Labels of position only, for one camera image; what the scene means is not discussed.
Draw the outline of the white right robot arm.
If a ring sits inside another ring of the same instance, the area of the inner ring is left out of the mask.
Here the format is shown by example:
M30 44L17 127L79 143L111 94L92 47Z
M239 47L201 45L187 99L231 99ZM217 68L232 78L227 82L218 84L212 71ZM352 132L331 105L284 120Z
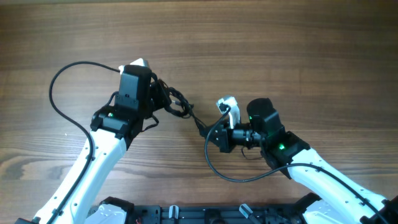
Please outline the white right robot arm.
M234 97L221 98L216 105L221 118L211 126L197 124L205 144L212 142L223 153L236 146L260 148L270 171L247 181L281 172L310 189L296 211L303 222L397 223L396 198L375 194L329 165L309 143L285 130L270 99L258 98L247 105L248 123L241 122Z

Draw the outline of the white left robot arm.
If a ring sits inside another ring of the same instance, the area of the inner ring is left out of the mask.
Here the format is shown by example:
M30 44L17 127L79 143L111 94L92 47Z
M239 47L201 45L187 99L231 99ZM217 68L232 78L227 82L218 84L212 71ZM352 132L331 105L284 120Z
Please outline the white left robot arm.
M143 58L116 71L119 90L94 113L78 159L31 223L100 223L107 218L88 214L100 188L132 140L146 130L144 120L168 105L157 75Z

